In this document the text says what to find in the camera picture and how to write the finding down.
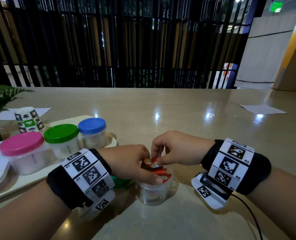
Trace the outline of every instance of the table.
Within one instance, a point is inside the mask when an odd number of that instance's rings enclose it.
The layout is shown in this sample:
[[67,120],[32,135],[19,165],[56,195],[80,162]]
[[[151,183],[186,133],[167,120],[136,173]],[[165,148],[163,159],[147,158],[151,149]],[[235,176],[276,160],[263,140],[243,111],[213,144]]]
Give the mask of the table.
[[[270,158],[272,165],[296,175],[296,92],[252,89],[152,88],[33,88],[9,108],[52,109],[44,123],[92,115],[107,122],[120,145],[144,144],[179,130],[211,139],[233,138]],[[267,104],[288,112],[257,116],[239,106]],[[15,130],[15,121],[0,121],[2,133]],[[177,190],[159,206],[136,200],[134,185],[116,191],[116,198],[93,222],[77,211],[53,239],[259,239],[246,207],[230,198],[226,208],[210,209],[191,187],[200,166],[174,165]],[[0,200],[0,207],[16,195]],[[266,239],[289,239],[245,197]]]

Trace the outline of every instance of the hand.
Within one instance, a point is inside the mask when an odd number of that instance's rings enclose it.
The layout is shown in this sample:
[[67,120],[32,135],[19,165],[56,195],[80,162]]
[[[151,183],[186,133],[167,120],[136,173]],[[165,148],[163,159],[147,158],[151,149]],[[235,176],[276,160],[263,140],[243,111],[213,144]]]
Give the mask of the hand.
[[[167,131],[152,141],[151,157],[158,157],[158,165],[179,163],[198,165],[214,145],[214,140],[191,136],[179,131]],[[161,156],[166,148],[166,155]]]
[[122,179],[134,179],[149,184],[161,184],[162,178],[140,168],[138,162],[150,158],[144,145],[121,145],[98,149],[109,164],[112,174]]

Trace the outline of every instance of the exit sign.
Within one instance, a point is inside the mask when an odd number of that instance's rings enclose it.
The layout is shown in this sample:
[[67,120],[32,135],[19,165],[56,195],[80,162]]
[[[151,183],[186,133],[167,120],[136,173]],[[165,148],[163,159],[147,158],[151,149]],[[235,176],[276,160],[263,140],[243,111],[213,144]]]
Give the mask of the exit sign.
[[281,1],[275,1],[270,5],[269,11],[270,12],[280,12],[283,4],[284,3]]

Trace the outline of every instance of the blue lid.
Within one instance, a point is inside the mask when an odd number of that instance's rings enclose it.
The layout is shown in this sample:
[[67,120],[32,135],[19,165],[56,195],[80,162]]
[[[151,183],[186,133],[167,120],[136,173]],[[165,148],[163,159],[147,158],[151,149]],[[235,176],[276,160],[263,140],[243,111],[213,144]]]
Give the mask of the blue lid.
[[89,118],[78,124],[82,134],[97,134],[106,129],[106,121],[102,118]]

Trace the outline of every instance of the printed paper cup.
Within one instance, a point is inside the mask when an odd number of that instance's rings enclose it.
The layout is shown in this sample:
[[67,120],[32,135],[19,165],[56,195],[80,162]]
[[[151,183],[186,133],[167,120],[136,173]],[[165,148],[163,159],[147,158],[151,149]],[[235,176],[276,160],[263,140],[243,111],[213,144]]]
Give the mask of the printed paper cup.
[[23,107],[14,112],[20,133],[40,132],[45,128],[34,107]]

